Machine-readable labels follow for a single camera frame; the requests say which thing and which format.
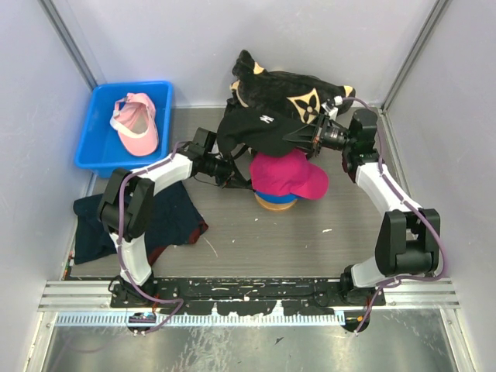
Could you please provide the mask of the magenta cap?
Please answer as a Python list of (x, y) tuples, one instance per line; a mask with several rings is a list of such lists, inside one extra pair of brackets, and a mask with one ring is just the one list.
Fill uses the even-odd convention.
[(329, 189), (327, 173), (299, 150), (283, 157), (258, 153), (250, 164), (250, 176), (255, 192), (275, 198), (294, 195), (317, 200)]

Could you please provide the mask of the black cap white logo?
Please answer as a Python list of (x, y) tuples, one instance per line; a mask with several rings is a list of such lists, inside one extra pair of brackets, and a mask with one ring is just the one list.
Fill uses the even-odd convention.
[(289, 133), (305, 126), (297, 119), (290, 119), (272, 111), (243, 108), (225, 114), (217, 130), (220, 153), (231, 156), (240, 144), (270, 157), (283, 157), (295, 145), (283, 139)]

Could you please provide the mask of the wooden hat stand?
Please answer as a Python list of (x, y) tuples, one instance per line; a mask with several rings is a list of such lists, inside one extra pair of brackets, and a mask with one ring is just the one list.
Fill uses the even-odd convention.
[(265, 199), (262, 199), (260, 196), (255, 195), (255, 199), (257, 203), (264, 209), (271, 211), (271, 212), (284, 212), (287, 211), (290, 208), (293, 208), (294, 205), (298, 202), (297, 199), (290, 201), (290, 202), (285, 202), (285, 203), (273, 203), (270, 201), (267, 201)]

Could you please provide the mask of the navy blue cloth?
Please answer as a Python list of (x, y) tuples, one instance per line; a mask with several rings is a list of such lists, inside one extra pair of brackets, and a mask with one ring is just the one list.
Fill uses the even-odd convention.
[[(85, 264), (116, 253), (111, 237), (97, 219), (101, 199), (101, 195), (92, 195), (80, 198), (73, 204), (78, 223), (75, 264)], [(153, 265), (169, 246), (196, 243), (207, 229), (207, 223), (181, 182), (162, 190), (153, 198), (152, 218), (145, 233), (149, 265)]]

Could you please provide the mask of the pink cap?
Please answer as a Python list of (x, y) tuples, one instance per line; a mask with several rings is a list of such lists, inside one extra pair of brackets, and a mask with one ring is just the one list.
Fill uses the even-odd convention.
[(127, 93), (115, 101), (109, 124), (131, 155), (145, 157), (158, 147), (156, 113), (154, 103), (145, 93)]

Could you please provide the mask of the blue plastic bin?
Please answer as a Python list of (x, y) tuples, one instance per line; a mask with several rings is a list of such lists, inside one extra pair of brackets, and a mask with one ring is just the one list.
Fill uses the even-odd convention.
[[(133, 156), (111, 127), (115, 102), (128, 93), (144, 93), (157, 109), (155, 123), (158, 146), (151, 154)], [(133, 169), (152, 164), (168, 154), (173, 85), (168, 81), (137, 81), (102, 84), (94, 89), (84, 121), (74, 162), (100, 178), (108, 178), (118, 168)]]

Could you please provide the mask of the blue cap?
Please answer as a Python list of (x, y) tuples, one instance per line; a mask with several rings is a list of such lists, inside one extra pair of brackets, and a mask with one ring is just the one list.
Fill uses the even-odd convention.
[(256, 191), (255, 195), (261, 198), (262, 200), (264, 200), (265, 202), (271, 204), (278, 204), (278, 205), (289, 204), (300, 199), (299, 196), (293, 194), (276, 196), (276, 195), (264, 194), (260, 191)]

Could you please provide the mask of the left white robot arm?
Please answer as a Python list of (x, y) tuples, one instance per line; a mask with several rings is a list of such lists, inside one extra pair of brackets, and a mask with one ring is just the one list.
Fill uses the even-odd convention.
[(116, 248), (120, 277), (130, 284), (127, 297), (138, 307), (150, 305), (155, 298), (145, 247), (155, 195), (198, 173), (215, 178), (221, 188), (252, 188), (233, 157), (214, 150), (216, 140), (214, 132), (199, 128), (193, 140), (177, 143), (164, 159), (131, 171), (117, 168), (108, 180), (97, 217)]

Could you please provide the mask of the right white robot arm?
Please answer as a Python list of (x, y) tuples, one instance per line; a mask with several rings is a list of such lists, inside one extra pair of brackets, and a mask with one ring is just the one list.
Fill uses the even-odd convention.
[(322, 148), (338, 150), (344, 172), (383, 216), (374, 255), (341, 274), (341, 299), (348, 305), (358, 305), (368, 288), (404, 279), (436, 280), (441, 255), (439, 213), (414, 202), (391, 177), (375, 147), (375, 112), (356, 110), (348, 127), (335, 121), (336, 113), (336, 109), (330, 109), (312, 123), (285, 134), (283, 140), (312, 155)]

